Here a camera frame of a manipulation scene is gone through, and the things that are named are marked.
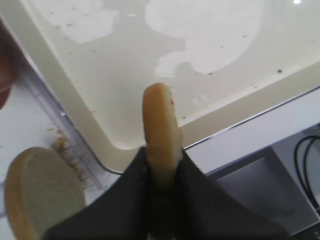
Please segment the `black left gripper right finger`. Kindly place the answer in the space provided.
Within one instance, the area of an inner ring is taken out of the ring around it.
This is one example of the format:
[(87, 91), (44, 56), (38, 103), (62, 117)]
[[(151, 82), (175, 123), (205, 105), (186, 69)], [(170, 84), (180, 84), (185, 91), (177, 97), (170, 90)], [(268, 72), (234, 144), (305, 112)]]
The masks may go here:
[(254, 213), (211, 182), (182, 153), (175, 172), (178, 240), (288, 240), (279, 224)]

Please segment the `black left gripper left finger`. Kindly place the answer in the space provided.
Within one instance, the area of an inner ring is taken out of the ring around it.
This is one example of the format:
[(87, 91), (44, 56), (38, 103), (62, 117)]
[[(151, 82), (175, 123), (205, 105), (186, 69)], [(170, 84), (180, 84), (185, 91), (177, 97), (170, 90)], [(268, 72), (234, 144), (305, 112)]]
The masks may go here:
[(79, 213), (46, 231), (45, 240), (146, 240), (150, 173), (144, 147), (120, 178)]

